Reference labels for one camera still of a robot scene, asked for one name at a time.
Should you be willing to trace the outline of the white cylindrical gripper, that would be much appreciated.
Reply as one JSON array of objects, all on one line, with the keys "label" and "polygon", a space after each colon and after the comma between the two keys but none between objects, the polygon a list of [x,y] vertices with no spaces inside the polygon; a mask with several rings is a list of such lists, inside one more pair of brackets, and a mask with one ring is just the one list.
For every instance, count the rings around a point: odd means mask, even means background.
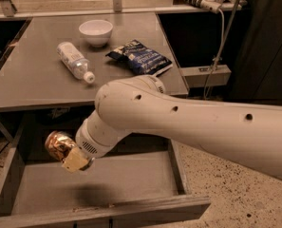
[{"label": "white cylindrical gripper", "polygon": [[74,147],[65,157],[62,167],[70,173],[84,168],[90,158],[100,158],[111,151],[117,143],[131,134],[131,131],[115,129],[105,123],[97,111],[84,120],[79,127],[75,141],[79,147]]}]

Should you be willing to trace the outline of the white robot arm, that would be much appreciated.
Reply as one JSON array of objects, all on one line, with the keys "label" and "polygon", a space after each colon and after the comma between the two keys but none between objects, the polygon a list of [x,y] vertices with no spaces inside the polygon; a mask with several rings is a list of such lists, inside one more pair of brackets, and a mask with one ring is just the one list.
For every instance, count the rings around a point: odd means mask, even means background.
[{"label": "white robot arm", "polygon": [[137,76],[103,85],[63,167],[75,172],[131,133],[162,136],[282,180],[282,106],[184,100]]}]

